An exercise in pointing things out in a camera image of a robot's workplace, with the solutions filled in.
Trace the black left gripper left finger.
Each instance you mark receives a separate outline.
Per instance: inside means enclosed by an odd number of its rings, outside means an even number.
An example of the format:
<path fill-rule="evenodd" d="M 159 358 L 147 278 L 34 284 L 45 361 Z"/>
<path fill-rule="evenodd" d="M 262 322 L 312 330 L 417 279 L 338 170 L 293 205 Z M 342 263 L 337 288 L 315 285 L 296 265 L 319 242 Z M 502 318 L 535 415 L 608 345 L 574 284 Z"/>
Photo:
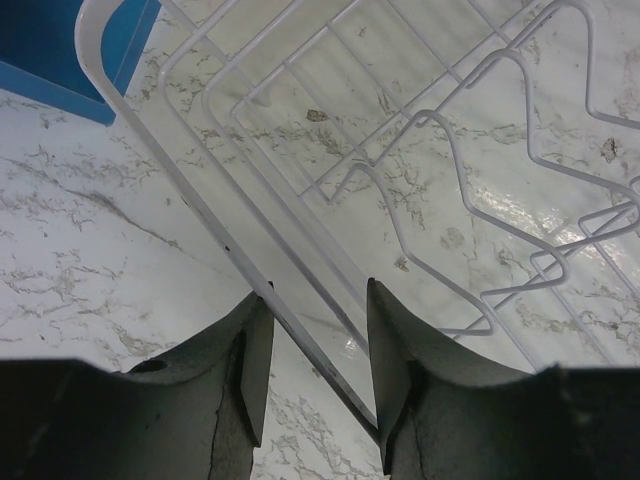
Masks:
<path fill-rule="evenodd" d="M 274 319 L 256 294 L 126 373 L 1 364 L 5 479 L 247 479 L 262 440 Z"/>

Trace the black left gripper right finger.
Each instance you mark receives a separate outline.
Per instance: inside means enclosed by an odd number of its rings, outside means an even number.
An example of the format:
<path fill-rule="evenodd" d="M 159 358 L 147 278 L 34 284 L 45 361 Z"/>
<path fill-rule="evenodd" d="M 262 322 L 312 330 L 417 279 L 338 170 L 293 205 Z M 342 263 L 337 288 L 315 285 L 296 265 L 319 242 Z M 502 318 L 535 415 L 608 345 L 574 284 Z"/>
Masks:
<path fill-rule="evenodd" d="M 387 476 L 638 477 L 637 369 L 510 368 L 428 325 L 374 279 L 367 330 Z"/>

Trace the white wire dish rack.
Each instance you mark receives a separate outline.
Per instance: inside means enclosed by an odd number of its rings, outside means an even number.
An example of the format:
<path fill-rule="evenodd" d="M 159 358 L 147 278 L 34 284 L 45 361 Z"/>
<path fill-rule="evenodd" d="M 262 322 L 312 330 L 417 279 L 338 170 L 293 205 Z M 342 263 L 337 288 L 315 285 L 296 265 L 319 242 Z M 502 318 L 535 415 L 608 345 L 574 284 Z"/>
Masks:
<path fill-rule="evenodd" d="M 526 371 L 639 363 L 635 1 L 166 1 L 153 100 L 99 93 L 370 435 L 366 283 Z"/>

